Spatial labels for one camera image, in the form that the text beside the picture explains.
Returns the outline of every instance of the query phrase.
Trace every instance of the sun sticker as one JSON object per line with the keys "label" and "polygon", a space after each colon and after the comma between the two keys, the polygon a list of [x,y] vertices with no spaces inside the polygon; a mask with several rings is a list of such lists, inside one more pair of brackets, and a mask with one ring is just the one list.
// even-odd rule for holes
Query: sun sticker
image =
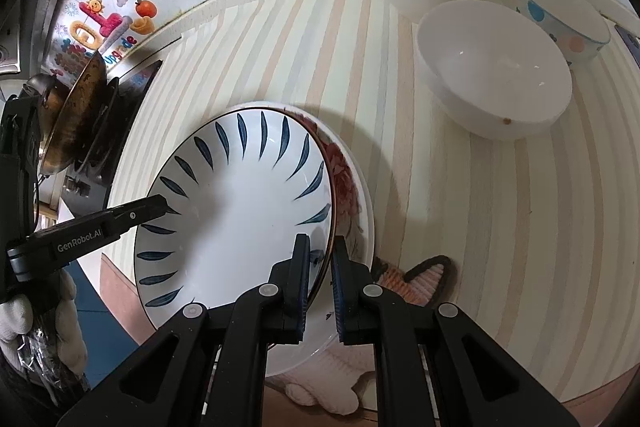
{"label": "sun sticker", "polygon": [[101,0],[88,0],[87,5],[94,13],[102,13],[104,11],[104,5]]}

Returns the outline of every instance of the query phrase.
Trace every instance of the kitchen counter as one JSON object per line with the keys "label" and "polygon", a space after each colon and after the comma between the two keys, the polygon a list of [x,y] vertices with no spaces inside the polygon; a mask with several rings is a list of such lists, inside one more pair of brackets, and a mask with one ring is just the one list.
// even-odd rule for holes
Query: kitchen counter
{"label": "kitchen counter", "polygon": [[[610,27],[610,45],[574,69],[570,106],[549,131],[492,142],[449,120],[415,77],[415,26],[384,0],[230,7],[169,52],[110,206],[144,197],[182,140],[225,108],[299,105],[360,164],[376,253],[405,270],[450,256],[452,300],[572,399],[640,360],[640,70]],[[134,238],[104,250],[131,282]]]}

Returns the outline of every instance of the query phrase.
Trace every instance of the screw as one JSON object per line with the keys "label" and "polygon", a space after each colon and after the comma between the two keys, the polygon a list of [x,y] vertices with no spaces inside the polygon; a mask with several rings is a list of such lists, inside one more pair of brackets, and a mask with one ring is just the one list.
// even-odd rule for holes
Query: screw
{"label": "screw", "polygon": [[445,302],[438,307],[438,313],[443,317],[452,319],[453,317],[458,315],[458,308],[456,305],[451,304],[450,302]]}
{"label": "screw", "polygon": [[278,293],[279,288],[274,285],[271,284],[270,282],[268,282],[267,284],[263,284],[262,286],[260,286],[260,289],[258,289],[258,292],[260,292],[260,295],[262,295],[263,297],[271,297],[276,295],[276,293]]}
{"label": "screw", "polygon": [[382,295],[382,288],[377,284],[367,284],[362,289],[362,293],[367,297],[380,297]]}
{"label": "screw", "polygon": [[188,319],[195,319],[196,317],[200,317],[202,315],[202,306],[200,306],[199,304],[189,304],[182,310],[182,315],[184,315]]}

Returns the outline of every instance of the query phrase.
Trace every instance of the floral plate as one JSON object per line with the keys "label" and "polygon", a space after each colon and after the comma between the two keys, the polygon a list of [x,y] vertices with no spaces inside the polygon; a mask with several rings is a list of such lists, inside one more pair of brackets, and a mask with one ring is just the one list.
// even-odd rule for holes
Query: floral plate
{"label": "floral plate", "polygon": [[149,190],[169,212],[136,232],[136,286],[152,324],[193,300],[222,306],[264,283],[297,233],[311,240],[312,302],[334,240],[328,166],[317,137],[274,108],[230,110],[182,142]]}

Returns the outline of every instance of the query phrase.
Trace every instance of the gas stove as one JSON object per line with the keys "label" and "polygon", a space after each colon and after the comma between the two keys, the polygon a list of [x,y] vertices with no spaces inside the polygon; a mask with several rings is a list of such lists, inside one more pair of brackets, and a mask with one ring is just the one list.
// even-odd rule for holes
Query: gas stove
{"label": "gas stove", "polygon": [[138,73],[114,78],[94,123],[92,141],[66,172],[62,199],[74,216],[107,207],[111,184],[129,131],[162,60]]}

